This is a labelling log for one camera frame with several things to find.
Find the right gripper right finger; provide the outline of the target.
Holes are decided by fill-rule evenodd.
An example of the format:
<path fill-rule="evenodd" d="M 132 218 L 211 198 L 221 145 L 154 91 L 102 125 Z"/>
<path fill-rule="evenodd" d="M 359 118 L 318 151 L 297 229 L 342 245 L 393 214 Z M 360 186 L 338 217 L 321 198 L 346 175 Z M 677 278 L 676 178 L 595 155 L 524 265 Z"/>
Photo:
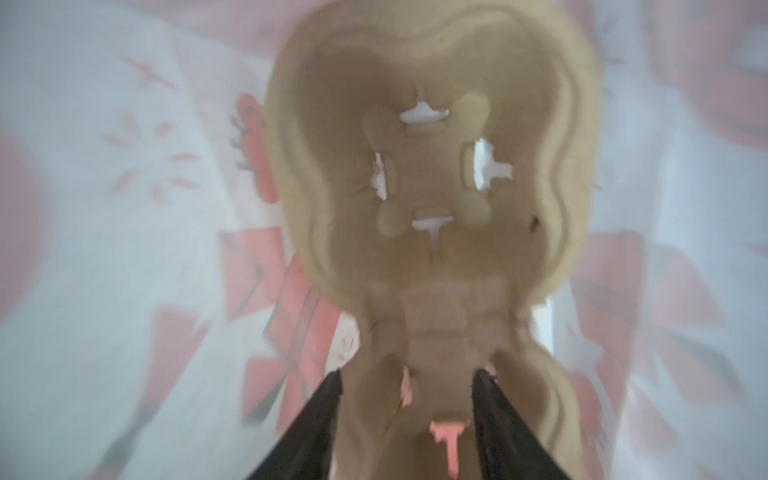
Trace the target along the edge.
<path fill-rule="evenodd" d="M 476 448 L 485 480 L 568 480 L 485 369 L 472 377 Z"/>

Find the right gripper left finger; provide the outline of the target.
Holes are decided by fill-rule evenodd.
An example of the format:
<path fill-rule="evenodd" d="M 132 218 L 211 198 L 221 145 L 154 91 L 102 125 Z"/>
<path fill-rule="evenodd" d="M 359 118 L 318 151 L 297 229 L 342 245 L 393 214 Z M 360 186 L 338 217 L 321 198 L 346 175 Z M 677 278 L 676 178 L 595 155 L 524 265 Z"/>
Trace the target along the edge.
<path fill-rule="evenodd" d="M 326 375 L 282 438 L 247 480 L 327 480 L 331 477 L 343 381 Z"/>

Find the red white paper bag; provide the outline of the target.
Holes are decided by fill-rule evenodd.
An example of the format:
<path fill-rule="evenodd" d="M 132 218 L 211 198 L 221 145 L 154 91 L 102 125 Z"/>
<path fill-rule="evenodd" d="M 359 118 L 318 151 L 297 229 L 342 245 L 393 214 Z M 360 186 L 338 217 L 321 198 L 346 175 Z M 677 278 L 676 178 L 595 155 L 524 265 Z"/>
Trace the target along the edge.
<path fill-rule="evenodd" d="M 1 5 L 1 475 L 240 479 L 359 337 L 300 277 L 257 113 L 314 1 Z M 767 5 L 569 1 L 587 244 L 534 312 L 586 479 L 767 475 Z"/>

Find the brown pulp cup carrier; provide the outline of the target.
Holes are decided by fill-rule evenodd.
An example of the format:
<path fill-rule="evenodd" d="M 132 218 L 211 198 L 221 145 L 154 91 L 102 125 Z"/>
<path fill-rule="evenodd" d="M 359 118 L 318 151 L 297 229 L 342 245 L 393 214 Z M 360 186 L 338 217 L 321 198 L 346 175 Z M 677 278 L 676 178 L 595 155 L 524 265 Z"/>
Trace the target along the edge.
<path fill-rule="evenodd" d="M 534 308 L 589 227 L 592 46 L 554 1 L 334 1 L 278 55 L 266 144 L 311 284 L 352 315 L 343 479 L 481 477 L 472 380 L 491 367 L 533 443 L 522 476 L 578 479 L 571 380 Z"/>

